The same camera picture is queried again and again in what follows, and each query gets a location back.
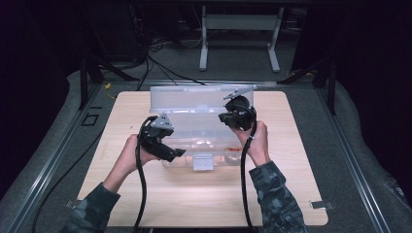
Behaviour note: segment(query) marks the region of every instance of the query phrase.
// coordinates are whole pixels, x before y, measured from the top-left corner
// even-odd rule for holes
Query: person
[[[250,131],[231,128],[242,146]],[[117,194],[126,177],[136,170],[137,135],[131,135],[106,179],[99,184],[68,217],[61,232],[103,232],[110,212],[120,196]],[[249,173],[257,190],[262,213],[262,232],[309,232],[296,200],[286,187],[286,179],[270,159],[267,126],[257,122],[257,131],[248,149],[256,168]],[[141,149],[142,165],[158,158]]]

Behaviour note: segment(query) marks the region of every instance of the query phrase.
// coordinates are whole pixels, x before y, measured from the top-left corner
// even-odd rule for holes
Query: clear plastic box
[[[219,120],[226,113],[226,95],[252,85],[154,86],[151,88],[151,113],[166,113],[174,133],[163,143],[172,149],[187,150],[166,167],[192,166],[195,171],[216,166],[238,166],[242,146],[233,132]],[[242,94],[253,106],[253,92]]]

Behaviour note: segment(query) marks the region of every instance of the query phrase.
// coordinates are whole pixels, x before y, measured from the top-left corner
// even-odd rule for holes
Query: gray carpet
[[[381,207],[383,216],[392,232],[412,232],[412,213],[408,206],[398,198],[394,189],[395,181],[376,162],[371,151],[364,144],[357,110],[346,93],[339,85],[336,90],[336,116],[330,116],[320,97],[320,91],[313,89],[307,79],[298,84],[276,86],[274,82],[286,77],[292,64],[292,55],[298,34],[285,32],[279,40],[277,54],[281,65],[281,73],[271,71],[268,55],[265,50],[267,35],[254,32],[250,34],[230,34],[229,38],[238,39],[236,42],[220,38],[218,35],[210,39],[210,53],[208,70],[198,71],[200,56],[199,47],[189,49],[174,44],[164,45],[164,48],[152,52],[151,57],[174,72],[205,83],[216,81],[224,82],[259,82],[259,89],[281,90],[287,94],[293,116],[306,149],[312,170],[314,172],[322,198],[333,202],[335,208],[328,210],[329,222],[325,226],[311,227],[312,232],[376,232],[369,214],[362,202],[357,184],[354,182],[344,156],[341,142],[333,128],[331,117],[336,117],[349,143],[369,186]],[[146,70],[145,65],[126,70],[125,72],[140,78]],[[125,90],[135,90],[136,82],[128,83],[117,78],[112,73],[106,73],[107,82],[113,84],[109,93],[116,95]],[[71,91],[67,97],[59,116],[42,145],[33,155],[26,168],[21,172],[13,186],[0,203],[0,232],[7,232],[12,224],[16,224],[19,208],[26,202],[27,193],[36,182],[48,159],[55,154],[62,154],[61,161],[45,190],[49,192],[51,186],[71,167],[82,154],[92,145],[92,142],[103,130],[114,100],[109,98],[102,84],[89,85],[90,93],[95,93],[83,111],[78,111],[80,104],[79,73],[70,76]],[[151,84],[174,84],[161,70],[154,66],[147,77],[147,90]],[[73,119],[79,122],[71,129]],[[64,133],[72,132],[67,144],[61,145]],[[37,222],[37,232],[57,232],[64,224],[71,210],[62,205],[68,199],[75,199],[86,175],[88,165],[94,154],[97,144],[92,145],[84,158],[59,183],[48,198]],[[26,213],[19,223],[19,232],[30,232],[34,213]],[[111,227],[107,232],[131,232],[130,228]]]

